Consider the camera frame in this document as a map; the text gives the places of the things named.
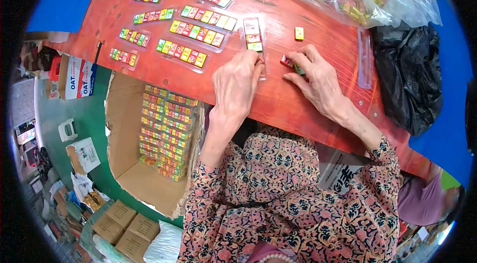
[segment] cardboard carton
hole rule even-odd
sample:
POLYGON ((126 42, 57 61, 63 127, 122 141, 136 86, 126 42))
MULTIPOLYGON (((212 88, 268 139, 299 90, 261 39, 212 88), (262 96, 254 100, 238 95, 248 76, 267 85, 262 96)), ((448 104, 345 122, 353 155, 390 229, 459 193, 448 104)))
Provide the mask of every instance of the cardboard carton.
POLYGON ((58 91, 63 100, 91 96, 97 65, 74 56, 62 55, 58 91))
POLYGON ((136 263, 144 263, 144 253, 151 244, 131 231, 126 231, 116 244, 117 250, 136 263))
POLYGON ((120 224, 123 229, 127 229, 136 216, 136 211, 126 206, 120 200, 117 200, 116 203, 106 211, 106 214, 120 224))
POLYGON ((92 229, 112 245, 116 245, 124 234, 124 228, 106 212, 93 224, 92 229))
MULTIPOLYGON (((151 204, 163 215, 176 218, 183 213, 187 196, 188 177, 174 181, 160 175, 139 158, 139 133, 141 109, 146 83, 121 73, 111 75, 106 95, 106 127, 108 159, 111 173, 121 188, 137 200, 151 204)), ((194 168, 199 150, 201 126, 204 121, 203 106, 192 130, 188 158, 188 175, 194 168)))
POLYGON ((107 242, 116 245, 136 216, 136 211, 117 200, 92 226, 107 242))
POLYGON ((136 215, 133 222, 129 225, 128 231, 136 234, 147 242, 151 243, 154 238, 159 234, 159 224, 142 214, 136 215))

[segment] woman's left hand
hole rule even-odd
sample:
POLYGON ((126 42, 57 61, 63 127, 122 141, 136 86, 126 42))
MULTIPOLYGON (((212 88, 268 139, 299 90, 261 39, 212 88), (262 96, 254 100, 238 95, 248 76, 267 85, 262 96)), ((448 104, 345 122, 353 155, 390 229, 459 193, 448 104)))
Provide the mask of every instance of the woman's left hand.
POLYGON ((216 105, 210 111, 211 126, 219 125, 233 135, 250 113, 263 69, 262 64, 255 66, 258 57, 253 50, 239 52, 212 75, 216 105))

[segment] green floor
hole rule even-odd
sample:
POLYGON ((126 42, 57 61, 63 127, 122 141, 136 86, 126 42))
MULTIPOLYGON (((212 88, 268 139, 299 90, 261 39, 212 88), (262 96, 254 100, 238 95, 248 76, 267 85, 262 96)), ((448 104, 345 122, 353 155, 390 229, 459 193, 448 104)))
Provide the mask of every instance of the green floor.
POLYGON ((143 205, 133 196, 123 190, 113 178, 108 164, 106 148, 108 140, 104 132, 104 100, 108 90, 111 70, 98 66, 93 96, 63 101, 62 99, 47 100, 45 95, 45 81, 39 83, 39 121, 42 140, 50 154, 53 166, 58 171, 64 185, 73 189, 71 181, 72 166, 66 154, 66 146, 73 141, 62 142, 58 133, 58 125, 69 118, 75 120, 77 140, 91 137, 98 152, 101 165, 89 173, 96 188, 112 199, 119 199, 137 212, 152 220, 163 220, 182 228, 182 217, 170 220, 143 205))

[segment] white plastic stool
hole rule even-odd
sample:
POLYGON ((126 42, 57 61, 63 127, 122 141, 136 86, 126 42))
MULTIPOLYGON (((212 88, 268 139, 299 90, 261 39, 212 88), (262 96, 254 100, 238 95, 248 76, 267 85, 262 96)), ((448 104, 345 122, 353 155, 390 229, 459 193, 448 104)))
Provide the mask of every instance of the white plastic stool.
POLYGON ((70 118, 58 125, 58 131, 60 132, 62 142, 74 140, 78 137, 78 134, 75 134, 75 129, 73 128, 73 121, 73 118, 70 118))

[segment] red wooden table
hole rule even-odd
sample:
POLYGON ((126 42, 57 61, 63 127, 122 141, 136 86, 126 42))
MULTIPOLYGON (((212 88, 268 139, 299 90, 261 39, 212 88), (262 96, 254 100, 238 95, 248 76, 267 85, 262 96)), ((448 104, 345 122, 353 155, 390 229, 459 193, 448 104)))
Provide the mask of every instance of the red wooden table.
MULTIPOLYGON (((70 34, 65 43, 46 45, 93 62, 97 51, 96 44, 102 41, 104 44, 97 64, 215 104, 211 76, 236 52, 245 49, 239 32, 230 36, 223 52, 212 53, 204 50, 212 57, 206 62, 202 74, 165 60, 163 54, 155 50, 159 38, 167 39, 171 20, 141 24, 142 29, 148 29, 152 33, 152 41, 147 51, 140 55, 136 70, 129 71, 120 64, 107 60, 121 29, 132 24, 135 14, 168 8, 173 4, 176 8, 183 9, 185 5, 197 4, 197 1, 161 0, 159 4, 153 4, 132 0, 92 0, 78 33, 70 34)), ((236 16, 248 13, 261 13, 265 16, 264 49, 269 55, 266 59, 269 74, 265 81, 259 82, 250 118, 347 152, 365 152, 364 145, 355 135, 320 115, 298 88, 282 78, 285 73, 290 72, 279 63, 283 53, 313 44, 336 68, 343 93, 388 135, 397 147, 401 168, 421 177, 427 176, 429 161, 408 147, 408 132, 397 127, 384 115, 376 73, 374 72, 372 89, 362 89, 357 85, 358 45, 355 27, 338 23, 300 0, 235 0, 229 11, 236 16), (305 30, 303 42, 294 40, 295 26, 305 30)))

